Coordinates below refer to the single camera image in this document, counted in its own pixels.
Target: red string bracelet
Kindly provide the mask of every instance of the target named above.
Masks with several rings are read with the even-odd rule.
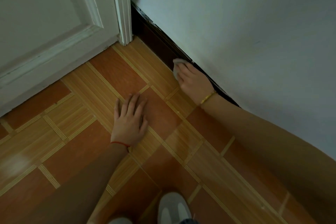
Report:
[[[129,144],[125,144],[125,143],[117,142],[117,141],[113,141],[111,143],[118,143],[118,144],[122,144],[122,145],[126,146],[127,152],[130,152],[130,150],[131,150],[131,146]]]

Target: wooden baseboard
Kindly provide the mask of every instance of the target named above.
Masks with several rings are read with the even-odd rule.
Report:
[[[171,70],[174,68],[173,59],[180,58],[192,62],[191,58],[135,4],[132,4],[131,13],[133,34],[137,35]],[[239,106],[196,63],[193,63],[193,65],[210,79],[219,95],[230,103]]]

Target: gray sneaker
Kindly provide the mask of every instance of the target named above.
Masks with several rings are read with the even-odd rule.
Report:
[[[158,224],[178,224],[191,219],[191,213],[185,199],[176,192],[165,194],[159,204]]]
[[[116,218],[114,220],[111,220],[107,224],[133,224],[132,221],[130,221],[128,218]]]

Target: gold bracelet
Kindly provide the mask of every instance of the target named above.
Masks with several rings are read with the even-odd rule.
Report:
[[[201,103],[199,104],[199,105],[201,105],[201,104],[203,104],[205,101],[207,101],[213,94],[215,94],[216,93],[216,91],[214,90],[213,92],[211,92],[211,94],[210,95],[207,95],[202,101],[201,101]]]

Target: white door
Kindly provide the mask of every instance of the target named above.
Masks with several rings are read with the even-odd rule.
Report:
[[[0,0],[0,116],[116,42],[114,0]]]

